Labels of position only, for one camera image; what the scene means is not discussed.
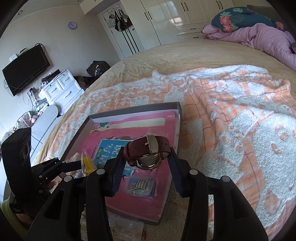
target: clock face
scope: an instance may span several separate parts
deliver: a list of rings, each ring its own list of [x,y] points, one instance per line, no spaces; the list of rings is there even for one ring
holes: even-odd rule
[[[69,22],[69,24],[68,24],[68,28],[71,29],[71,30],[74,30],[74,29],[77,28],[77,25],[76,25],[76,23],[74,23],[74,22]]]

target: silver screw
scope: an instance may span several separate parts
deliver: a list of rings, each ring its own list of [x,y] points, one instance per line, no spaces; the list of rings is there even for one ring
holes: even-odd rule
[[[191,175],[197,175],[197,174],[198,174],[198,171],[197,171],[196,169],[191,169],[191,170],[189,171],[189,173],[190,173]]]
[[[98,170],[96,171],[96,173],[97,173],[98,175],[103,175],[103,174],[105,173],[105,170],[104,170],[103,168],[100,168],[100,169],[98,169]]]
[[[67,175],[67,176],[65,176],[65,178],[64,178],[64,181],[65,182],[69,182],[69,181],[71,181],[72,180],[72,176],[70,176],[70,175]]]
[[[223,176],[222,177],[222,180],[224,181],[224,182],[229,182],[230,181],[230,178],[229,177],[227,177],[227,176]]]

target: tv screen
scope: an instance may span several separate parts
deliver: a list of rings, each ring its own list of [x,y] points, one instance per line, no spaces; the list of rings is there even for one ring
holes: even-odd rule
[[[15,96],[50,66],[40,44],[27,50],[3,70],[6,83]]]

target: green sleeve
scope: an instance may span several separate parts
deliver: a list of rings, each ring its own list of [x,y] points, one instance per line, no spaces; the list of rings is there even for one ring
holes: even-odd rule
[[[12,210],[9,207],[9,201],[5,200],[2,204],[0,204],[0,208],[6,217],[7,221],[10,223],[12,228],[15,230],[15,232],[23,239],[25,240],[28,230],[21,224],[20,220],[17,218],[17,216],[12,212]]]

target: door handle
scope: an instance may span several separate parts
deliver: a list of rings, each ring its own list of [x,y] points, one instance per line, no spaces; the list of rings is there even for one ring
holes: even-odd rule
[[[219,1],[219,3],[221,4],[222,9],[224,9],[222,3],[220,1]]]
[[[67,96],[69,96],[72,93],[72,91],[69,91],[68,94],[66,96],[64,96],[64,98],[66,98]]]
[[[50,93],[53,93],[53,92],[54,92],[56,89],[57,89],[57,88],[54,88],[54,89],[53,89],[53,91],[52,91],[52,92],[50,92]]]
[[[184,3],[185,3],[185,2],[184,2]],[[186,4],[186,3],[185,3],[185,6],[186,6],[186,8],[187,8],[187,4]],[[187,11],[189,11],[188,8],[187,8]]]
[[[144,14],[145,14],[145,16],[146,16],[147,20],[149,21],[149,18],[147,17],[147,15],[146,15],[146,12],[144,12]]]
[[[151,20],[152,20],[152,17],[151,17],[151,15],[150,15],[149,11],[148,11],[148,14],[149,14],[149,17],[150,17],[150,18],[151,18]]]
[[[216,1],[216,3],[218,4],[219,10],[221,10],[219,3]]]
[[[182,8],[183,8],[184,12],[186,12],[186,11],[185,11],[185,8],[183,7],[183,4],[182,4],[182,3],[181,3],[181,5],[182,5]]]

